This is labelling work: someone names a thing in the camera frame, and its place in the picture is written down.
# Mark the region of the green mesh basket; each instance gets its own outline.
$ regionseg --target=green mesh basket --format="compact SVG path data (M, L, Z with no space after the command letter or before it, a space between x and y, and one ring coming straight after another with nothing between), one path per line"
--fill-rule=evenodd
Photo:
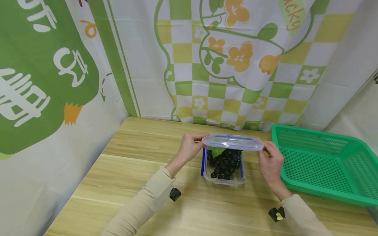
M272 126L285 156L288 188L365 207L378 206L378 158L363 141L287 125Z

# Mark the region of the fabric backdrop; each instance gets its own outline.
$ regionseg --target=fabric backdrop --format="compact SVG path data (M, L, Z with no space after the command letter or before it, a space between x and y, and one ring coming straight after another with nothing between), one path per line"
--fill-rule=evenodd
M96 16L110 22L113 36L103 40L115 39L109 45L118 48L114 56L130 76L134 115L269 130L273 123L300 123L359 3L106 0L90 5L96 22ZM97 26L101 33L101 22Z
M0 235L41 235L127 113L87 2L0 16Z
M297 125L359 0L0 3L0 235L39 235L128 115Z

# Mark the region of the wooden table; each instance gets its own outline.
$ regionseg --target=wooden table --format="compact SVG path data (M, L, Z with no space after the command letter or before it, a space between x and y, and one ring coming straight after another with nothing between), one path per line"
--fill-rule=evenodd
M117 211L161 165L175 155L181 137L192 133L232 133L270 140L270 133L136 117L127 118L68 200L45 235L99 235ZM137 235L291 235L285 221L268 211L279 206L266 187L254 152L243 152L246 182L210 185L200 175L200 152L176 176L182 196L168 200ZM334 235L378 235L363 207L300 193Z

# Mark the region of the clear plastic lid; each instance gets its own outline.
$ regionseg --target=clear plastic lid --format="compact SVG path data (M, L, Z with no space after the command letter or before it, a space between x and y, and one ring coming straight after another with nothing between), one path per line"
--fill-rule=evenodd
M221 147L238 150L260 151L264 145L255 137L238 136L232 134L211 134L202 139L210 147Z

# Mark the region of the hand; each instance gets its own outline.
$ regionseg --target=hand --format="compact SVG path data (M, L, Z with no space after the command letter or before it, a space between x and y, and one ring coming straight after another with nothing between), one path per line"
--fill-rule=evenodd
M177 151L176 158L188 162L205 146L202 139L209 134L184 134L180 148Z
M293 194L286 188L281 181L281 169L284 163L284 156L280 153L274 142L262 141L264 149L260 150L259 156L260 173L263 176L268 187L275 193L280 201L292 196Z
M166 169L170 173L170 177L173 179L181 168L205 146L202 139L209 134L184 134L180 148L176 156L168 163Z

